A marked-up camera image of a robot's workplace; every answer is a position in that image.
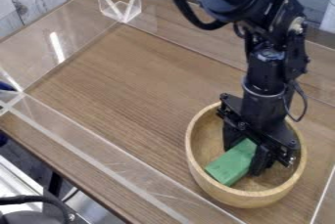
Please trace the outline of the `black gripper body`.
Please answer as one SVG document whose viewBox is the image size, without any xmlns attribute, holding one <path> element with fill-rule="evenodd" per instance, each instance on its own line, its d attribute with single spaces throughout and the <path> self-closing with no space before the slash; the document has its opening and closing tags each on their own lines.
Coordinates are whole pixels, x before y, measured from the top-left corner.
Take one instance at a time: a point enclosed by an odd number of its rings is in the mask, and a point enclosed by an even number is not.
<svg viewBox="0 0 335 224">
<path fill-rule="evenodd" d="M 290 112 L 294 94 L 302 93 L 296 82 L 283 84 L 277 91 L 253 88 L 243 81 L 244 97 L 232 94 L 220 95 L 221 105 L 217 115 L 232 121 L 243 121 L 247 124 L 245 138 L 251 139 L 256 146 L 264 144 L 276 148 L 276 161 L 288 167 L 302 149 L 294 130 L 288 126 L 285 118 L 294 118 Z"/>
</svg>

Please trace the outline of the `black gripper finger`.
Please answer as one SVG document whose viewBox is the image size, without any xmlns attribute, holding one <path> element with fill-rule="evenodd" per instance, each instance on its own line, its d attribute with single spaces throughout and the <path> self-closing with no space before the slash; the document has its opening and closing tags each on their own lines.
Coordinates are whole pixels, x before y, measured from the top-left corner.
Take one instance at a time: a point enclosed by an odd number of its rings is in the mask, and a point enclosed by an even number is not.
<svg viewBox="0 0 335 224">
<path fill-rule="evenodd" d="M 259 145 L 251 159 L 249 173 L 252 176 L 259 176 L 276 161 L 276 148 L 269 145 Z"/>
<path fill-rule="evenodd" d="M 223 138 L 224 150 L 229 151 L 245 139 L 247 124 L 243 121 L 224 119 Z"/>
</svg>

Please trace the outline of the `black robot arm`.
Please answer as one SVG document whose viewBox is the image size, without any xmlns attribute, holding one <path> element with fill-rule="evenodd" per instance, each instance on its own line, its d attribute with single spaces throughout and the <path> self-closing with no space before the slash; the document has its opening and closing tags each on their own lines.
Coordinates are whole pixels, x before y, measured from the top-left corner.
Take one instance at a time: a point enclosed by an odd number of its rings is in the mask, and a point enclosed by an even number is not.
<svg viewBox="0 0 335 224">
<path fill-rule="evenodd" d="M 299 0 L 197 0 L 213 17 L 202 22 L 188 0 L 173 1 L 197 28 L 216 30 L 231 24 L 245 41 L 244 96 L 220 95 L 224 148 L 235 148 L 245 138 L 255 142 L 255 176 L 276 162 L 288 166 L 302 149 L 285 120 L 302 120 L 291 115 L 291 105 L 294 97 L 306 94 L 298 82 L 308 64 L 304 6 Z"/>
</svg>

